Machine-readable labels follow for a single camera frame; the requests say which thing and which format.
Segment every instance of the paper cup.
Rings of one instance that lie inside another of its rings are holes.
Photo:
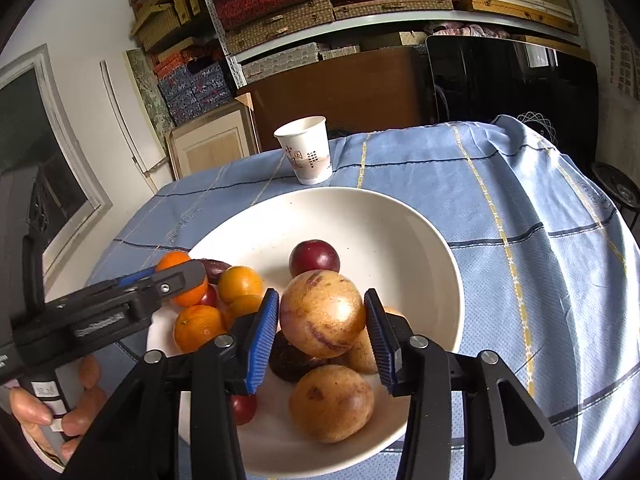
[[[280,142],[300,184],[310,186],[324,182],[334,172],[325,117],[305,117],[287,123],[273,136]]]

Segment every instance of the human hand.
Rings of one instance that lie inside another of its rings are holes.
[[[78,405],[62,417],[62,430],[68,436],[77,437],[62,445],[60,449],[62,457],[60,458],[64,460],[68,460],[73,455],[82,439],[82,435],[89,429],[95,416],[107,400],[104,391],[97,385],[101,374],[100,365],[94,356],[88,355],[82,359],[79,379],[84,388],[84,394],[80,397]],[[48,426],[53,421],[49,408],[22,388],[11,389],[9,402],[12,413],[24,428],[24,431],[42,450],[56,455],[56,452],[40,429],[40,426]]]

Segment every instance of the screw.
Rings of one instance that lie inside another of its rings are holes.
[[[216,338],[214,343],[218,348],[229,348],[234,343],[234,338],[229,334],[222,334]]]
[[[162,352],[159,350],[149,350],[149,352],[145,354],[145,363],[150,365],[156,364],[160,359],[162,359]]]
[[[409,338],[409,344],[414,348],[427,348],[429,340],[423,335],[412,335]]]
[[[485,350],[480,354],[480,357],[482,358],[482,361],[484,361],[489,365],[495,365],[500,359],[498,357],[498,354],[495,352],[492,352],[491,350]]]

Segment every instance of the blue tablecloth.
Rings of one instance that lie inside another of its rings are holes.
[[[395,197],[442,233],[465,288],[460,352],[495,349],[548,415],[583,478],[599,478],[640,420],[639,251],[608,197],[508,116],[359,134],[332,141],[331,153],[334,174],[320,186]],[[236,213],[300,188],[279,150],[169,184],[111,243],[90,281],[189,250]],[[106,388],[144,353],[145,340],[137,334],[98,352]],[[457,479],[457,395],[452,431]],[[400,450],[397,444],[323,478],[395,478]]]

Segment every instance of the black round stool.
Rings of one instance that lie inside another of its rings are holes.
[[[596,183],[616,203],[620,212],[623,209],[629,209],[629,211],[636,213],[629,225],[629,229],[633,230],[636,220],[640,216],[640,189],[638,186],[622,171],[604,162],[594,162],[591,165],[591,171],[596,177]]]

